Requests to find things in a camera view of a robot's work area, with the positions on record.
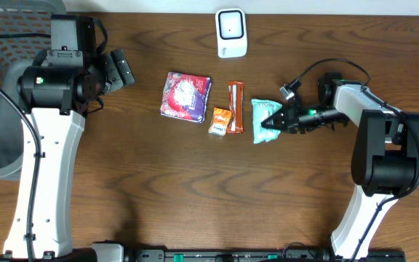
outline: black base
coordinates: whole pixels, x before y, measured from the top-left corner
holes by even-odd
[[[136,250],[124,254],[124,262],[309,262],[309,261],[347,261],[340,257],[331,257],[328,249],[308,248],[289,249],[282,257],[282,250],[274,251],[163,251]],[[0,262],[25,262],[27,259],[11,258],[9,254],[0,255]],[[73,253],[60,258],[36,259],[36,261],[66,262],[66,261],[97,261],[92,248],[74,250]],[[402,251],[369,252],[366,258],[355,260],[360,262],[406,262]]]
[[[275,251],[163,251],[138,250],[135,253],[136,262],[261,262],[273,259],[286,262],[309,261],[347,261],[340,257],[331,257],[327,249],[289,249],[282,259],[282,250]],[[366,262],[405,262],[402,251],[369,252],[366,259],[356,260]]]

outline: red and purple package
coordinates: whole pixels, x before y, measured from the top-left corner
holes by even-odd
[[[170,72],[163,91],[161,115],[201,123],[207,109],[211,79]]]

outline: white device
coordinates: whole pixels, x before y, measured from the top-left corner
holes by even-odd
[[[222,9],[216,12],[216,34],[219,57],[241,57],[247,54],[247,26],[245,13],[241,9]]]

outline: teal snack bag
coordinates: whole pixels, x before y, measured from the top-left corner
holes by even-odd
[[[261,127],[261,122],[281,109],[280,103],[269,100],[252,99],[253,105],[253,143],[277,139],[281,131]]]

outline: chair backrest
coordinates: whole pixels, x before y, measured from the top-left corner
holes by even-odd
[[[50,34],[51,15],[65,14],[62,0],[0,0],[0,34],[8,33],[48,33]],[[33,59],[43,48],[50,47],[51,41],[39,37],[0,39],[0,87],[8,68],[21,60]],[[5,90],[17,102],[15,90]],[[18,115],[0,99],[0,179],[20,177],[21,155],[23,153],[22,126]],[[1,130],[8,119],[14,123],[10,143],[5,140],[7,130]]]

